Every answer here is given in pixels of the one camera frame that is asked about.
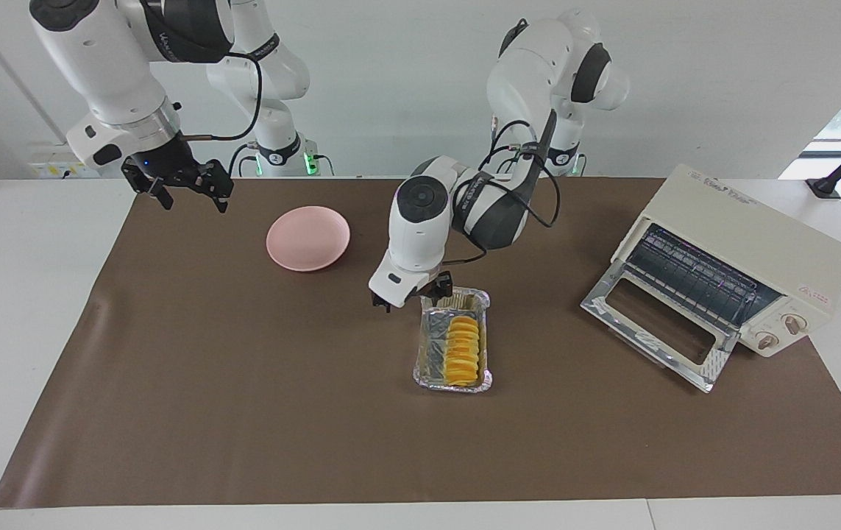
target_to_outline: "green indicator light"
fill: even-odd
[[[305,156],[306,171],[309,172],[309,174],[316,174],[319,172],[319,166],[316,165],[316,161],[312,158],[312,155],[309,155],[308,153],[303,155]]]

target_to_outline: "brown paper sheet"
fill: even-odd
[[[703,395],[579,308],[660,184],[566,180],[554,229],[453,268],[493,300],[478,396],[411,379],[418,301],[370,306],[397,182],[241,181],[226,215],[138,198],[0,507],[840,494],[841,394],[811,342],[741,349]],[[300,205],[352,225],[326,271],[266,256]],[[454,235],[447,256],[475,252]]]

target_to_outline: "oven label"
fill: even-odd
[[[831,308],[831,300],[829,299],[829,297],[819,291],[816,291],[816,289],[811,288],[811,286],[800,285],[798,291],[801,294],[806,295],[807,298],[815,300],[820,304],[823,304],[827,308]]]
[[[717,178],[705,177],[705,175],[700,174],[700,172],[697,171],[689,171],[689,177],[700,181],[700,183],[712,188],[712,190],[716,192],[719,192],[719,194],[727,195],[728,198],[734,199],[735,201],[740,202],[740,204],[749,205],[749,207],[756,207],[757,205],[756,200],[753,200],[753,198],[750,198],[745,194],[741,194],[740,191],[729,187],[729,185],[720,183]]]

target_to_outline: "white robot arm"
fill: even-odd
[[[238,140],[242,135],[185,137],[178,107],[152,76],[149,61],[214,64],[228,57],[251,73],[233,75],[238,88],[232,92],[258,99],[256,93],[263,90],[258,78],[264,74],[253,53],[275,56],[279,41],[270,33],[251,54],[231,52],[235,36],[251,46],[260,31],[272,30],[263,2],[246,4],[239,9],[262,15],[235,25],[228,0],[31,0],[41,43],[91,110],[67,133],[77,157],[95,169],[123,163],[134,190],[154,196],[164,208],[172,204],[165,187],[184,187],[208,195],[219,211],[226,211],[234,187],[231,175],[217,160],[195,161],[188,141]],[[302,64],[289,51],[281,57]],[[297,66],[293,74],[305,93],[308,71]],[[271,140],[265,125],[255,130],[266,139],[261,144]]]
[[[482,255],[513,244],[541,172],[552,174],[553,148],[566,151],[579,142],[583,125],[576,105],[618,107],[625,100],[628,81],[589,24],[595,24],[589,15],[569,11],[555,20],[522,21],[507,34],[486,94],[503,131],[514,131],[521,143],[523,161],[507,181],[448,157],[418,167],[394,195],[388,249],[369,281],[374,305],[390,310],[411,296],[450,295],[453,281],[441,272],[450,228]]]
[[[255,65],[241,58],[225,58],[209,64],[207,78],[211,85],[227,95],[248,117],[258,107],[260,114],[252,147],[268,177],[293,177],[313,174],[316,147],[296,131],[289,108],[283,101],[298,99],[309,90],[309,70],[305,63],[281,43],[273,30],[262,0],[232,0],[236,26],[235,49],[250,54],[263,68],[263,90],[258,100]]]

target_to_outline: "power cord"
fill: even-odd
[[[515,155],[514,157],[509,158],[508,160],[504,160],[501,164],[498,164],[498,169],[495,170],[495,172],[502,172],[502,168],[505,167],[505,164],[508,164],[508,168],[511,170],[511,166],[515,165],[515,162],[517,161],[518,155]]]
[[[151,13],[154,16],[157,16],[157,17],[161,18],[160,14],[156,13],[155,10],[152,9],[151,6],[149,6],[147,0],[138,0],[138,3],[140,3],[140,5],[142,6],[142,9],[149,10],[149,13]],[[201,48],[202,50],[205,50],[205,51],[214,52],[214,53],[216,53],[218,51],[218,50],[214,50],[212,48],[208,48],[204,44],[195,43],[194,40],[188,39],[188,37],[185,37],[184,35],[182,35],[178,31],[175,31],[174,27],[168,26],[168,24],[162,24],[162,26],[163,26],[162,29],[164,29],[165,31],[168,31],[168,33],[171,33],[172,35],[174,35],[174,37],[176,37],[177,39],[183,40],[186,43],[191,44],[192,46],[195,46],[197,48]],[[253,111],[253,119],[251,120],[251,123],[249,123],[249,127],[247,127],[246,130],[244,130],[241,134],[238,134],[238,135],[213,135],[213,134],[184,135],[184,137],[182,137],[182,138],[184,138],[185,141],[234,141],[234,140],[241,140],[241,138],[246,137],[246,135],[250,134],[251,131],[253,131],[253,127],[256,127],[256,121],[258,121],[259,118],[260,118],[260,100],[263,99],[263,67],[260,66],[260,61],[256,60],[256,57],[253,57],[250,54],[242,54],[242,53],[239,53],[239,52],[227,52],[226,54],[224,54],[224,56],[225,57],[245,58],[245,60],[251,61],[251,63],[253,63],[253,66],[256,67],[256,102],[258,102],[258,104],[256,105],[256,110]]]
[[[260,101],[263,99],[263,67],[260,66],[260,61],[256,60],[250,54],[242,54],[238,52],[227,52],[225,54],[226,57],[237,57],[237,58],[245,58],[245,60],[251,61],[253,66],[256,67],[256,110],[253,110],[253,118],[249,122],[249,125],[246,126],[246,129],[238,135],[213,135],[213,134],[202,134],[202,135],[184,135],[185,141],[234,141],[234,140],[241,140],[242,138],[246,137],[246,135],[253,132],[253,127],[256,127],[256,121],[260,118]]]
[[[489,164],[489,162],[492,161],[492,158],[496,154],[501,153],[502,151],[504,151],[505,149],[508,148],[508,146],[506,146],[504,149],[500,148],[498,150],[495,150],[497,148],[496,146],[498,145],[498,141],[501,140],[501,138],[502,138],[502,135],[504,135],[505,132],[510,130],[512,127],[515,127],[515,125],[522,125],[522,127],[527,127],[528,131],[531,131],[531,137],[535,138],[534,130],[532,130],[531,124],[529,124],[527,121],[525,121],[525,120],[509,121],[507,124],[505,124],[504,127],[501,128],[500,131],[498,131],[498,134],[496,134],[492,138],[492,145],[489,146],[489,154],[486,156],[485,160],[482,160],[482,164],[480,164],[480,167],[478,167],[478,170],[482,171],[482,168],[486,167]]]
[[[581,177],[584,175],[584,172],[587,171],[587,162],[588,158],[587,155],[581,153],[578,155],[578,162],[581,161],[581,158],[584,160],[584,165],[581,166]]]
[[[243,178],[243,165],[244,165],[244,162],[246,162],[246,161],[248,161],[248,160],[249,160],[249,161],[252,161],[252,162],[255,162],[255,161],[256,161],[256,157],[244,157],[244,158],[241,158],[241,165],[239,165],[239,166],[238,166],[238,174],[241,176],[241,178]]]
[[[238,157],[243,153],[244,149],[251,148],[249,144],[242,144],[241,147],[236,148],[234,155],[231,157],[231,163],[227,166],[227,174],[234,175],[234,167],[238,163]]]
[[[501,184],[499,184],[499,183],[497,183],[493,180],[487,180],[487,181],[485,181],[485,184],[488,185],[488,186],[492,186],[494,188],[499,188],[501,191],[504,191],[505,194],[511,195],[511,198],[514,199],[515,202],[518,202],[518,204],[521,205],[528,212],[528,214],[531,215],[531,217],[533,217],[535,219],[535,221],[537,221],[539,224],[541,224],[541,226],[544,226],[545,228],[552,228],[554,226],[555,222],[558,221],[558,216],[561,215],[561,186],[558,184],[558,178],[554,177],[554,175],[552,175],[551,172],[549,172],[547,170],[547,167],[544,167],[544,161],[543,160],[535,160],[535,162],[536,163],[542,162],[542,164],[541,164],[542,171],[545,174],[547,174],[549,179],[551,179],[551,184],[554,185],[554,192],[555,192],[555,195],[557,196],[557,202],[555,203],[555,207],[554,207],[554,216],[551,218],[550,222],[542,219],[541,216],[538,215],[538,212],[535,212],[534,208],[532,208],[531,205],[529,205],[528,202],[525,201],[525,199],[522,199],[518,194],[515,194],[514,191],[508,190],[508,188],[506,188],[504,185],[501,185]],[[464,192],[465,188],[469,188],[469,186],[472,184],[472,182],[473,181],[471,181],[471,180],[465,181],[463,184],[460,184],[457,187],[456,191],[454,192],[454,194],[453,194],[453,216],[454,217],[456,216],[456,211],[458,209],[458,202],[457,202],[458,198],[463,196],[463,192]],[[474,255],[473,258],[453,259],[452,261],[444,261],[443,262],[444,266],[448,267],[448,266],[451,266],[451,265],[464,265],[466,263],[472,263],[473,261],[479,261],[480,259],[485,258],[485,256],[489,254],[489,251],[487,249],[485,249],[484,247],[482,247],[481,245],[479,245],[478,242],[476,242],[470,234],[467,234],[464,231],[463,235],[466,238],[466,240],[470,242],[470,244],[473,244],[476,248],[480,249],[480,254]]]
[[[332,158],[329,158],[328,155],[315,155],[313,158],[315,158],[315,160],[322,160],[322,158],[325,158],[325,160],[329,162],[329,170],[332,171],[332,177],[336,176],[336,168],[332,165]]]

